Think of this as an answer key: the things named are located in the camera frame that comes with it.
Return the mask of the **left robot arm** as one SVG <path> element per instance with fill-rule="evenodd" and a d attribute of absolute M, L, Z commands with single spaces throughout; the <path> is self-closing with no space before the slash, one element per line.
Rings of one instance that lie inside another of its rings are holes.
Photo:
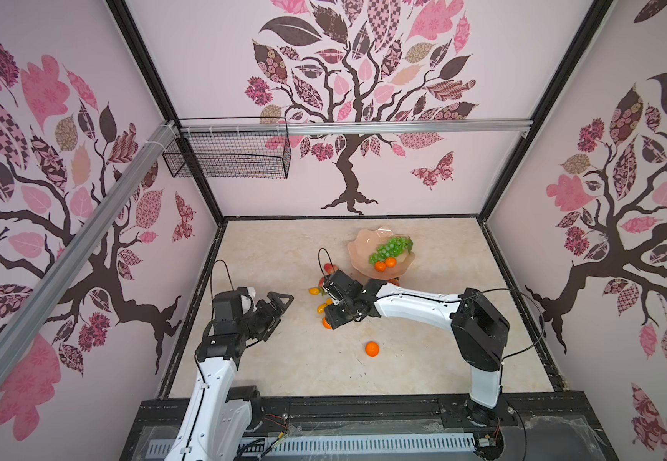
<path fill-rule="evenodd" d="M 255 386 L 233 387 L 247 342 L 268 340 L 294 297 L 269 292 L 255 301 L 242 286 L 212 299 L 214 320 L 206 327 L 193 361 L 195 386 L 167 460 L 234 460 L 244 433 L 262 422 Z"/>

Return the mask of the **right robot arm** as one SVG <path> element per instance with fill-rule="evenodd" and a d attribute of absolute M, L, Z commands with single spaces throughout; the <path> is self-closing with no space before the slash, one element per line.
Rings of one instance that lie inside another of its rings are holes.
<path fill-rule="evenodd" d="M 322 289 L 333 299 L 325 308 L 325 317 L 334 330 L 372 317 L 405 319 L 451 332 L 471 369 L 463 417 L 483 428 L 498 424 L 510 324 L 481 291 L 468 288 L 460 295 L 445 295 L 405 289 L 384 280 L 361 284 L 341 271 L 325 276 Z"/>

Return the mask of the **pink leaf-shaped bowl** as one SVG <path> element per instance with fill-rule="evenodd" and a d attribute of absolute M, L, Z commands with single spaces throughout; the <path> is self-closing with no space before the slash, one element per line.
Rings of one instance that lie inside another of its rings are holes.
<path fill-rule="evenodd" d="M 389 228 L 361 230 L 347 244 L 351 265 L 371 279 L 393 280 L 403 276 L 415 260 L 414 242 Z"/>

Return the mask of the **green grape bunch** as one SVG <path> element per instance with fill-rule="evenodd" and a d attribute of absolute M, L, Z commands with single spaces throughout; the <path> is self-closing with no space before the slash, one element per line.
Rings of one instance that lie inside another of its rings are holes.
<path fill-rule="evenodd" d="M 412 252 L 413 241 L 408 236 L 392 236 L 383 244 L 377 246 L 375 251 L 369 256 L 369 263 L 375 266 L 378 261 L 383 261 L 389 257 L 394 257 L 397 264 L 403 262 Z"/>

